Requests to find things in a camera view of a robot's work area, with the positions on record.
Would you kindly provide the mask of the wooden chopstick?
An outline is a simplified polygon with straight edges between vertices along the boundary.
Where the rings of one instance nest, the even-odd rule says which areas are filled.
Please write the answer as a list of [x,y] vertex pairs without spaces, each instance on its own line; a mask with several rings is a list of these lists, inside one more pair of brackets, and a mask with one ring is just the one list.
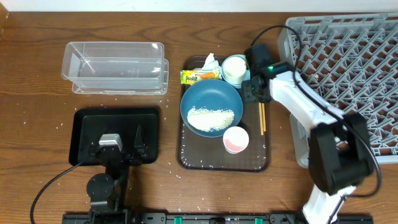
[[260,120],[260,128],[261,128],[261,135],[264,135],[264,113],[262,109],[262,103],[258,103],[259,105],[259,120]]
[[262,127],[263,131],[266,132],[266,111],[265,111],[265,104],[261,103],[261,109],[262,109]]

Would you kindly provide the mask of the white cup pink inside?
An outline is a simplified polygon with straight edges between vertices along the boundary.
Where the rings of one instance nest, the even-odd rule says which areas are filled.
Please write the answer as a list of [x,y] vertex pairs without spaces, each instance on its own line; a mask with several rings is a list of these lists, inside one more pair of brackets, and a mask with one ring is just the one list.
[[224,132],[223,145],[230,154],[240,153],[248,147],[249,135],[239,126],[230,127]]

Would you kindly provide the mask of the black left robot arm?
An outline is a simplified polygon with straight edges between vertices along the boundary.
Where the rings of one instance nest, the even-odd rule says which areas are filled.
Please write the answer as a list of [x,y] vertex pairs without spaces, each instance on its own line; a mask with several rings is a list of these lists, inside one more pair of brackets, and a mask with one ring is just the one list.
[[118,134],[103,134],[98,145],[89,151],[106,168],[87,183],[86,191],[91,199],[88,223],[139,223],[141,218],[124,206],[129,178],[129,168],[143,164],[142,153],[147,149],[142,126],[137,127],[132,148],[123,151]]

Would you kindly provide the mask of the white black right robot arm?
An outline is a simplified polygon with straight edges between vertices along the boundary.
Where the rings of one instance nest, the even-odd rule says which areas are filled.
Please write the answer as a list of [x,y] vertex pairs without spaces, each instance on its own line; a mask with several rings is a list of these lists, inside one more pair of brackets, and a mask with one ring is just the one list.
[[370,149],[366,119],[332,107],[289,63],[275,63],[264,44],[252,45],[244,54],[251,75],[244,91],[260,102],[279,102],[309,134],[308,169],[314,187],[302,209],[303,222],[336,222],[356,187],[380,172]]

